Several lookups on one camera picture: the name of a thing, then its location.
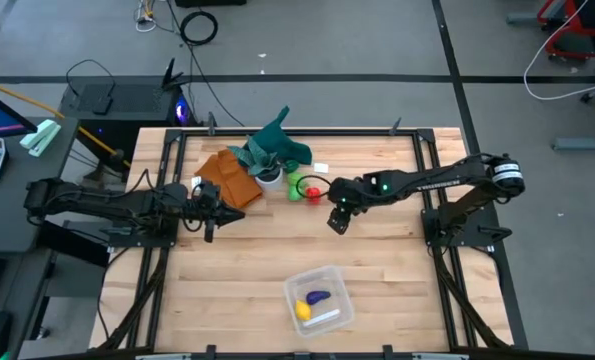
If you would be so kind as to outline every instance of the orange cloth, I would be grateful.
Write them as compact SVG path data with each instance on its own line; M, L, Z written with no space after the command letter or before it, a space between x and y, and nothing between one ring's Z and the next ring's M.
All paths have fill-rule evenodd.
M195 175L219 185L222 200L237 209L245 208L262 195L255 179L248 175L237 162L235 154L228 149L211 155Z

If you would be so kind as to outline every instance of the red ball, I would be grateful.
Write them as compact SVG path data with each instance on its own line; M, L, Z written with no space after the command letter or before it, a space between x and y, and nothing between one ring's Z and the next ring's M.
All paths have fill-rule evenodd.
M321 201L321 198L318 197L319 194L321 194L321 192L314 186L306 188L306 198L308 199L308 202L313 205L317 205Z

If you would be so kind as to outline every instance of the wooden tabletop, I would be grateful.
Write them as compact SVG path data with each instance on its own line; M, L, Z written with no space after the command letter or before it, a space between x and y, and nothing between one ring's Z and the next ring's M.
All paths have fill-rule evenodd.
M164 133L165 129L141 130L128 187L146 168L155 181ZM442 165L466 155L459 129L438 128L435 136ZM315 162L330 166L324 175L329 180L383 169L416 171L409 137L294 140L310 146ZM190 186L195 170L211 154L244 141L243 137L191 138L181 182ZM430 164L428 154L425 157ZM299 171L313 173L310 166ZM323 183L311 185L325 189ZM454 201L467 190L449 189L449 199ZM404 352L448 350L437 277L423 241L421 195L353 218L344 236L326 225L332 207L327 201L316 206L291 203L284 185L245 209L244 220L216 229L212 244L203 241L203 232L190 233L180 226L168 262L157 351L203 352L208 344L217 345L218 352L379 352L384 344ZM110 331L133 302L142 251L129 250L108 270L101 311ZM512 343L493 261L472 249L459 251L471 302L495 333ZM329 334L304 339L294 329L283 282L324 265L341 268L355 320ZM454 301L453 305L460 343L465 345L461 314ZM140 344L147 318L142 316ZM97 320L91 346L104 339Z

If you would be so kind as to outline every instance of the black cable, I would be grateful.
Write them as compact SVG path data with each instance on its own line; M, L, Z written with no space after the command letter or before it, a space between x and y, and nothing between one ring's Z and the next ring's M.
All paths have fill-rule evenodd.
M70 69L68 69L68 71L66 71L66 83L68 84L68 87L73 91L73 93L75 95L77 95L77 97L79 97L79 93L75 90L75 88L73 87L73 85L70 83L70 72L73 71L74 68L76 68L77 66L87 63L87 62L92 62L97 64L100 68L104 69L104 71L106 71L106 73L108 74L108 76L110 76L110 80L113 82L112 86L110 87L110 89L108 90L108 93L106 93L106 96L110 96L110 93L113 91L113 89L115 88L115 78L113 77L113 74L110 73L110 71L108 71L108 69L106 69L102 64L100 64L99 62L97 62L97 60L94 59L85 59L82 60L80 62L78 62L77 64L73 65L70 67Z
M432 246L426 246L426 254L428 254L430 257L433 257L433 254L430 253L431 248ZM444 247L444 249L441 251L441 256L444 256L446 252L448 252L448 246Z
M177 16L175 15L175 11L173 10L173 6L170 4L170 0L166 0L166 3L168 4L168 8L170 9L170 14L173 17L173 20L175 22L175 25L177 26L177 29L179 30L179 32L181 34L182 33L182 28L179 25L179 21L177 20ZM217 101L217 104L219 104L219 106L222 108L222 110L224 110L224 112L226 114L228 114L228 116L230 116L230 118L233 119L237 124L239 124L242 127L245 127L246 125L244 125L244 123L242 123L241 121L239 121L239 119L237 119L233 114L230 113L230 111L228 111L228 109L226 109L226 107L224 106L224 104L219 99L219 96L217 96L217 94L215 93L215 90L210 85L210 82L208 81L208 79L206 79L206 75L204 75L204 71L201 69L201 66L199 65L199 61L197 61L197 57L195 56L195 52L193 50L193 46L194 45L191 45L190 43L188 43L186 41L184 41L184 44L186 44L186 46L188 47L188 50L190 51L190 57L191 57L191 59L195 61L195 64L197 65L197 70L199 70L199 74L201 75L202 79L204 80L204 83L206 84L206 86L208 87L208 90L210 90L211 94L215 98L215 101Z
M230 116L230 118L233 119L237 124L239 124L242 127L246 127L246 125L244 125L244 123L239 121L239 119L237 119L233 114L231 114L230 111L228 111L228 109L226 109L224 104L222 104L221 100L219 100L219 97L215 93L215 90L213 90L213 87L210 85L210 82L208 82L208 79L206 79L206 76L204 75L204 72L201 69L201 66L199 65L199 61L197 61L197 58L195 57L195 52L191 51L190 55L193 59L195 59L195 64L197 65L197 70L199 70L199 74L201 75L202 79L204 79L204 83L206 83L208 90L210 90L210 92L213 94L213 97L215 98L215 101L217 101L217 104L219 104L219 106L222 108L222 110L224 110L224 112L226 114L228 114L228 116Z
M30 225L33 225L33 226L41 226L41 224L40 224L40 223L36 223L36 222L33 222L32 220L30 220L30 215L26 215L26 221L27 221L27 222L28 222Z
M159 29L159 30L164 30L166 32L169 32L171 34L176 34L176 32L174 30L170 30L170 29L166 29L165 27L162 27L161 25L157 24L157 22L155 22L155 26Z
M155 190L155 188L153 187L153 184L150 182L150 175L149 175L148 169L144 169L144 171L142 171L141 175L139 175L139 179L137 179L137 182L135 183L135 185L133 185L132 188L130 188L130 190L126 191L123 194L114 195L114 196L110 196L110 197L113 199L116 199L116 198L120 198L120 197L129 195L129 194L132 194L133 192L135 192L135 190L137 190L137 187L139 186L139 184L141 184L141 181L144 179L144 176L146 177L146 182L148 183L148 186L150 187L150 189Z
M482 248L478 248L477 246L471 246L470 248L473 249L473 250L477 250L477 251L479 251L482 254L486 254L486 255L490 256L490 253L488 252L488 250L484 250Z
M70 149L70 151L72 151L72 152L74 152L75 154L77 154L77 155L81 156L81 158L82 158L82 159L84 159L84 160L86 160L86 161L90 162L91 164L94 164L94 163L95 163L95 161L94 161L93 159L91 159L91 158L87 157L86 155L84 155L84 154L80 153L79 151L77 151L77 150L75 150L75 149Z
M101 321L101 326L104 328L104 333L106 333L106 340L108 340L110 338L110 333L108 332L108 326L106 326L106 321L104 320L104 316L101 314L101 305L100 305L101 292L104 287L104 282L106 281L106 273L108 272L108 269L117 259L119 259L122 255L124 255L126 253L126 251L128 251L128 249L130 249L130 248L124 248L122 251L120 251L114 258L112 258L108 262L108 265L104 269L104 274L101 278L101 287L102 288L99 290L99 296L97 297L97 314L99 315L99 320Z
M188 97L190 98L190 109L193 112L193 116L196 116L195 114L197 113L195 111L195 95L193 94L193 90L192 90L192 85L193 85L193 64L195 62L195 59L193 59L193 57L190 57L190 77L188 79Z
M190 199L191 200L195 196L195 190L197 190L197 188L200 187L200 186L201 186L201 184L197 184L197 185L193 186L193 189L190 191ZM192 206L195 206L195 203L191 201L190 206L191 207ZM195 229L192 229L190 227L190 224L185 219L182 219L181 222L182 222L182 224L184 224L184 227L186 228L186 230L188 230L190 232L197 232L197 231L201 230L201 227L204 224L204 220L203 219L199 219L198 221L199 221L199 225L197 225L197 228L195 228Z
M93 169L99 169L99 171L101 171L102 173L104 173L106 175L110 175L110 176L116 177L117 179L122 180L122 177L120 175L113 174L110 171L106 171L104 169L98 168L97 165L94 162L93 163L86 162L86 161L84 161L82 159L78 159L78 158L74 157L72 154L69 154L68 157L71 158L71 159L73 159L73 160L75 160L75 161L77 161L77 162L79 162L79 163L81 163L81 164L88 165L88 166L90 166Z
M203 40L193 40L189 38L188 35L186 35L186 28L188 27L188 24L190 24L191 21L200 16L205 17L213 24L213 31L210 33L210 35L208 35L207 38ZM181 21L181 25L179 26L179 35L181 36L182 40L184 40L185 43L190 44L192 46L206 45L209 42L213 41L215 36L217 36L217 31L219 31L219 23L217 22L217 19L213 16L213 14L207 13L202 10L190 13Z
M295 183L295 188L297 190L297 194L299 194L301 197L306 198L306 199L319 199L319 198L323 198L324 196L328 195L328 191L327 190L325 193L321 193L319 195L315 195L315 196L306 196L305 194L302 194L301 189L299 188L299 184L304 181L304 179L318 179L321 180L323 182L325 182L326 184L328 184L328 188L330 189L330 186L332 185L332 183L330 181L328 181L328 179L323 178L319 175L306 175L306 176L302 176L301 179L297 180L297 183Z

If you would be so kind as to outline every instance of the clear plastic container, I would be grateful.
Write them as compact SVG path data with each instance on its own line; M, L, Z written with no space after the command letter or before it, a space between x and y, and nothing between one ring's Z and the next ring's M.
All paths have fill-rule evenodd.
M303 321L295 315L297 300L306 302L311 291L328 291L330 297L310 306L311 320ZM284 283L288 309L299 335L309 338L346 326L355 318L355 311L336 266L324 266L295 276Z

